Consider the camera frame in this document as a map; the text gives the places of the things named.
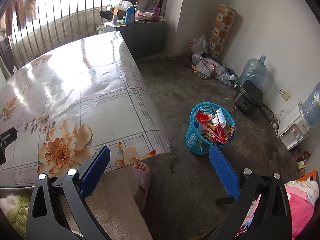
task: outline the plastic tablecloth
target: plastic tablecloth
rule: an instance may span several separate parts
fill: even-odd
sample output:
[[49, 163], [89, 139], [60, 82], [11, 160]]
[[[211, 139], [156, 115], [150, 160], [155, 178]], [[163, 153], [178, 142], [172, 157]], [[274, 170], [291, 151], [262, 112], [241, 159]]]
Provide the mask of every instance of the plastic tablecloth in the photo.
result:
[[61, 176], [102, 145], [105, 172], [170, 152], [162, 121], [119, 31], [53, 49], [12, 75], [0, 92], [5, 148], [1, 186], [32, 186]]

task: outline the electrical outlet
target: electrical outlet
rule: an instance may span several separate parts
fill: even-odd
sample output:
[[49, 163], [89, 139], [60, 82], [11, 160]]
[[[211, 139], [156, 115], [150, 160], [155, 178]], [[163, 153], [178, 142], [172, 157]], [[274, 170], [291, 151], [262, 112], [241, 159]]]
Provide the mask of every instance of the electrical outlet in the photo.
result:
[[282, 95], [285, 91], [284, 85], [280, 84], [278, 87], [278, 92]]
[[288, 90], [285, 90], [282, 94], [282, 97], [287, 101], [290, 97], [290, 92]]

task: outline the pink slipper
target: pink slipper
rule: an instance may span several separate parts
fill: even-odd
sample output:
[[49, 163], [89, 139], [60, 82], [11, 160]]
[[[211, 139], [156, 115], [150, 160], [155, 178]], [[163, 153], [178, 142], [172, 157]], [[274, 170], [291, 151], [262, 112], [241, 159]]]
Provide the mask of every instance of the pink slipper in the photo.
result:
[[144, 172], [144, 171], [140, 171], [138, 169], [133, 169], [134, 175], [137, 179], [138, 186], [142, 187], [144, 190], [141, 206], [139, 207], [140, 212], [142, 212], [142, 210], [144, 209], [144, 207], [146, 205], [148, 190], [149, 190], [150, 181], [151, 181], [151, 171], [145, 163], [143, 163], [143, 164], [147, 167], [149, 172]]

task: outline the blue gripper pad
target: blue gripper pad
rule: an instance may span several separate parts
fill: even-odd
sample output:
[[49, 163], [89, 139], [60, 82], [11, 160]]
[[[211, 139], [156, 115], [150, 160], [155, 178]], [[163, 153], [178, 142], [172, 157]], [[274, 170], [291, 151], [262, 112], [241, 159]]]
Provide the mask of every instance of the blue gripper pad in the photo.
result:
[[104, 146], [98, 153], [98, 156], [95, 158], [95, 160], [91, 163], [85, 174], [82, 176], [79, 192], [82, 200], [92, 195], [109, 162], [110, 150], [107, 146]]
[[239, 177], [215, 144], [209, 148], [209, 159], [228, 195], [237, 199], [240, 195]]

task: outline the cable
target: cable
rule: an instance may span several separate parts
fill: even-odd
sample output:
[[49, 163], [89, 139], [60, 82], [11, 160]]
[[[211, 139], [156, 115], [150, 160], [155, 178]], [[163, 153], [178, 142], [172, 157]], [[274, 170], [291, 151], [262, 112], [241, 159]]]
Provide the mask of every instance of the cable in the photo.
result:
[[[201, 60], [202, 63], [203, 63], [203, 59], [202, 59], [203, 55], [204, 55], [204, 54], [202, 54], [202, 55], [199, 57], [198, 62], [197, 62], [196, 64], [192, 65], [191, 67], [193, 67], [193, 66], [195, 66], [195, 65], [198, 65], [198, 63], [199, 63], [200, 60]], [[205, 65], [206, 68], [208, 69], [208, 71], [209, 71], [209, 73], [210, 73], [210, 75], [209, 75], [209, 77], [210, 77], [210, 76], [212, 75], [210, 69], [208, 68], [208, 66], [207, 66], [206, 64], [203, 63], [203, 65]]]
[[[271, 115], [270, 115], [270, 116], [268, 116], [268, 115], [266, 114], [266, 112], [264, 112], [264, 111], [261, 109], [262, 106], [264, 106], [265, 108], [267, 108], [267, 109], [271, 112]], [[280, 119], [281, 119], [281, 114], [282, 114], [282, 112], [285, 111], [285, 110], [290, 111], [290, 109], [282, 109], [282, 110], [281, 110], [280, 115], [279, 115], [278, 125], [277, 125], [277, 128], [275, 128], [275, 127], [273, 126], [273, 124], [275, 123], [275, 115], [273, 114], [272, 110], [271, 110], [269, 107], [267, 107], [266, 105], [264, 105], [264, 104], [261, 104], [261, 106], [259, 106], [258, 108], [259, 108], [260, 112], [262, 113], [262, 115], [264, 116], [264, 118], [267, 119], [268, 121], [270, 121], [272, 127], [275, 129], [275, 132], [276, 132], [276, 135], [277, 135], [278, 138], [280, 138], [281, 136], [284, 136], [284, 135], [285, 135], [285, 133], [287, 132], [288, 126], [289, 126], [292, 118], [296, 115], [296, 113], [297, 113], [297, 111], [298, 111], [298, 109], [299, 109], [299, 108], [297, 109], [296, 113], [295, 113], [295, 114], [291, 117], [291, 119], [289, 120], [289, 122], [288, 122], [288, 124], [287, 124], [287, 127], [285, 128], [285, 132], [284, 132], [283, 134], [281, 134], [281, 135], [278, 135], [279, 123], [280, 123]]]

